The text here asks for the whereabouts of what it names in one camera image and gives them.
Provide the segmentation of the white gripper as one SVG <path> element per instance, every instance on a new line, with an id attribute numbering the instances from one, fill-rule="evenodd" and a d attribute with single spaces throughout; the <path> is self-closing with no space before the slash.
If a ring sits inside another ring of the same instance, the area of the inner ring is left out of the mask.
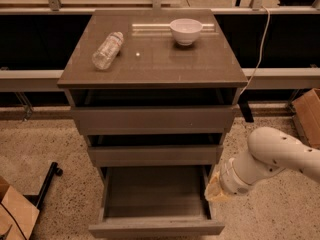
<path id="1" fill-rule="evenodd" d="M 237 175 L 233 166 L 234 161 L 234 158 L 230 158 L 222 165 L 220 172 L 211 176 L 204 192 L 208 202 L 224 202 L 232 195 L 244 196 L 253 189 Z"/>

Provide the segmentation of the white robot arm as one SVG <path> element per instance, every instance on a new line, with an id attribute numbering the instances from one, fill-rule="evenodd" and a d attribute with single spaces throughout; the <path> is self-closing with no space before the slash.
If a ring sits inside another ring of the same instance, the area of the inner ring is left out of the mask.
<path id="1" fill-rule="evenodd" d="M 225 162 L 208 182 L 207 201 L 225 200 L 227 196 L 247 195 L 262 180 L 285 169 L 300 172 L 320 182 L 320 151 L 271 127 L 255 129 L 247 139 L 247 149 Z"/>

